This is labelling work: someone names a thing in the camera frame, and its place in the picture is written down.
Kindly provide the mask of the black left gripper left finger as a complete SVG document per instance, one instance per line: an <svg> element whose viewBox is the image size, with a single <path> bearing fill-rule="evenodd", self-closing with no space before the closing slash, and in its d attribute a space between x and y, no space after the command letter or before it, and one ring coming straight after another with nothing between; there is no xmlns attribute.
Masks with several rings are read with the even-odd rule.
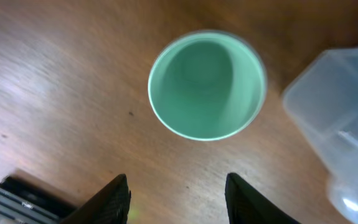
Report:
<svg viewBox="0 0 358 224"><path fill-rule="evenodd" d="M120 174L60 224L127 224L131 191Z"/></svg>

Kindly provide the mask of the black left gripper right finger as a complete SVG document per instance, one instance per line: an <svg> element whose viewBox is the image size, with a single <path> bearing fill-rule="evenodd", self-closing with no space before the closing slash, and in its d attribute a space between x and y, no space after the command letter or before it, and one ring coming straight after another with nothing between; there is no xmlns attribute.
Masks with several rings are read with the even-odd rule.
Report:
<svg viewBox="0 0 358 224"><path fill-rule="evenodd" d="M230 224L299 224L234 172L226 177L225 201Z"/></svg>

